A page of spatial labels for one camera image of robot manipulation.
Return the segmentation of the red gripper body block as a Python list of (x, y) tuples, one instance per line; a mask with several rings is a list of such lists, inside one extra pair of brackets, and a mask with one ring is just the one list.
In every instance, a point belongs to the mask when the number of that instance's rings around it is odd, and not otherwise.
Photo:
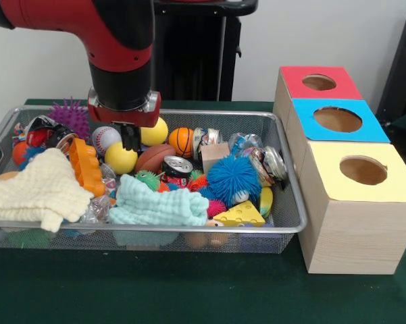
[(131, 110), (116, 111), (102, 105), (94, 90), (88, 92), (88, 112), (92, 120), (107, 124), (131, 124), (137, 127), (152, 128), (159, 118), (161, 94), (150, 91), (142, 105)]

